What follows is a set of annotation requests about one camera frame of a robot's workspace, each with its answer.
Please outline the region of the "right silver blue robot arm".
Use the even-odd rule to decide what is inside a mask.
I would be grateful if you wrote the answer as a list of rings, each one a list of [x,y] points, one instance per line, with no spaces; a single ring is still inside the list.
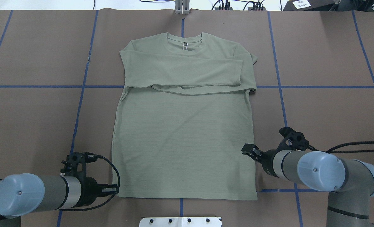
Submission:
[[[244,144],[242,154],[260,163],[271,176],[328,192],[327,227],[374,227],[370,221],[374,165],[288,145],[260,151],[256,145]]]

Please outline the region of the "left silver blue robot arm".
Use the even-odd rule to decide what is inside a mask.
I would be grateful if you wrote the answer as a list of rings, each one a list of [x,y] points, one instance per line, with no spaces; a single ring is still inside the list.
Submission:
[[[89,211],[96,198],[110,201],[119,193],[117,184],[98,184],[92,177],[12,174],[0,179],[0,227],[20,227],[21,217],[34,212]]]

